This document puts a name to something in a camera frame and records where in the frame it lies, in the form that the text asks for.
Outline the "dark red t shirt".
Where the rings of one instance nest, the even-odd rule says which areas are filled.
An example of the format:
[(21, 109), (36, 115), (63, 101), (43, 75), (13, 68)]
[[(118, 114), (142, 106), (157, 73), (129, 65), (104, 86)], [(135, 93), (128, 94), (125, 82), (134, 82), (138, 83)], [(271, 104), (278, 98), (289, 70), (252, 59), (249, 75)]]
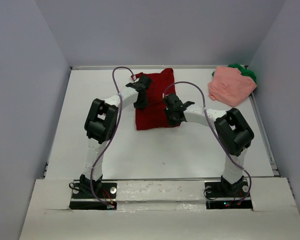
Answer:
[(135, 125), (138, 131), (156, 128), (168, 128), (169, 123), (164, 112), (163, 93), (169, 85), (175, 82), (174, 70), (166, 68), (160, 73), (146, 73), (152, 80), (150, 88), (146, 91), (148, 106), (135, 110)]

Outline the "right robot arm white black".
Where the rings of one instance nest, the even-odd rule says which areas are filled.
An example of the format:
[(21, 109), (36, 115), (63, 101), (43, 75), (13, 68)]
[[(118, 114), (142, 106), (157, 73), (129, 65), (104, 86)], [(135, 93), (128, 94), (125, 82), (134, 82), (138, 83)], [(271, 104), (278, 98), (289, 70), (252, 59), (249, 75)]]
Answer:
[(205, 185), (208, 200), (217, 198), (245, 199), (249, 196), (251, 185), (244, 181), (244, 160), (255, 135), (251, 127), (237, 108), (230, 110), (207, 109), (192, 101), (183, 103), (172, 93), (163, 98), (164, 112), (168, 124), (175, 127), (183, 122), (196, 123), (209, 127), (225, 153), (224, 170), (220, 181)]

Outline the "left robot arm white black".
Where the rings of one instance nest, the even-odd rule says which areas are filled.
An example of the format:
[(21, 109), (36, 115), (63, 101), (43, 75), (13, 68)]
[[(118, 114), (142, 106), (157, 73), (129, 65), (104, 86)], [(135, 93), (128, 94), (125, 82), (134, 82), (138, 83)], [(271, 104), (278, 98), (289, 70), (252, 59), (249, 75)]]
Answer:
[(87, 157), (79, 178), (79, 186), (87, 196), (94, 198), (100, 194), (103, 155), (118, 129), (122, 110), (130, 105), (136, 109), (147, 107), (147, 90), (151, 84), (152, 80), (142, 75), (137, 81), (129, 82), (116, 95), (92, 101), (84, 123), (88, 138)]

